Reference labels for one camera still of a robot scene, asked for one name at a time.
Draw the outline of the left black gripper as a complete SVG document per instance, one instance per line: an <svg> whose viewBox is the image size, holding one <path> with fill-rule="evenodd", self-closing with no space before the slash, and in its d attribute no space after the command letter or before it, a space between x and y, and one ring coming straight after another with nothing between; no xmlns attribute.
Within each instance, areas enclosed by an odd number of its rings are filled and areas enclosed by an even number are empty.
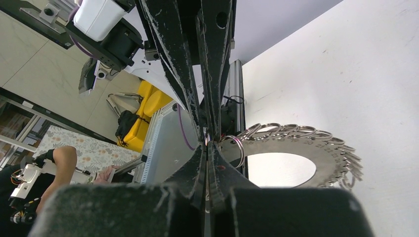
<svg viewBox="0 0 419 237"><path fill-rule="evenodd" d="M145 57L161 59L167 81L202 136L199 100L192 65L201 65L209 134L221 138L222 82L234 43L235 0L137 0L147 37Z"/></svg>

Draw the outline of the metal disc with keyrings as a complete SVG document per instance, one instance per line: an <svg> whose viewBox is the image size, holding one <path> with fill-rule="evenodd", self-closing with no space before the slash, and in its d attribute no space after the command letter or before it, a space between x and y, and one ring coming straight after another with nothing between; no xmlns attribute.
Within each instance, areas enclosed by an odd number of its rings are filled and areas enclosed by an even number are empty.
<svg viewBox="0 0 419 237"><path fill-rule="evenodd" d="M251 155L287 153L307 158L316 166L313 177L301 187L329 188L339 184L352 190L363 180L361 158L355 149L330 132L312 126L257 123L238 135L225 135L218 144L228 161Z"/></svg>

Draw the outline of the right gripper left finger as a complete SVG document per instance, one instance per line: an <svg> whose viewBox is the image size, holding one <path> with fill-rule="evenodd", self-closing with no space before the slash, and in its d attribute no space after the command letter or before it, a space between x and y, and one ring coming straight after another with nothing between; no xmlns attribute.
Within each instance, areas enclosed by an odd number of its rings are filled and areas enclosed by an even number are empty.
<svg viewBox="0 0 419 237"><path fill-rule="evenodd" d="M191 158L167 179L169 237L202 237L205 223L206 149L199 143Z"/></svg>

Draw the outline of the person forearm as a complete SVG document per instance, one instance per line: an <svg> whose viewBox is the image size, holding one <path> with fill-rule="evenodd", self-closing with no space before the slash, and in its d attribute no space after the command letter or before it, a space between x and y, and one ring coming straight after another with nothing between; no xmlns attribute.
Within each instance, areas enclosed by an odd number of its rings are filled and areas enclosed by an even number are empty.
<svg viewBox="0 0 419 237"><path fill-rule="evenodd" d="M37 214L41 213L44 204L56 190L70 184L77 165L77 150L72 146L59 147L54 149L52 158L56 165L55 178L42 194L36 209Z"/></svg>

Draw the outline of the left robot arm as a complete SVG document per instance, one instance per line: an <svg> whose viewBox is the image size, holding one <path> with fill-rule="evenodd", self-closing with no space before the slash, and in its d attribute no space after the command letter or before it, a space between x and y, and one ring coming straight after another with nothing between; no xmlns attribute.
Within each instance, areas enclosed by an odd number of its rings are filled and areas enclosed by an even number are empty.
<svg viewBox="0 0 419 237"><path fill-rule="evenodd" d="M199 139L222 135L221 101L230 69L234 0L81 0L66 31L74 44L116 71L152 62L155 86L189 113Z"/></svg>

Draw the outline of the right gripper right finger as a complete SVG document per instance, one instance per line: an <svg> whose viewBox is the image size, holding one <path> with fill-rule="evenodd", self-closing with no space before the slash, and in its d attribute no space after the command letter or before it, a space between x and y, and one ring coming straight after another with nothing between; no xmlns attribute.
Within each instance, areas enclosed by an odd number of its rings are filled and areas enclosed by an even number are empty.
<svg viewBox="0 0 419 237"><path fill-rule="evenodd" d="M235 189L258 189L229 162L218 145L208 143L208 178L210 233L212 237L237 237L237 212Z"/></svg>

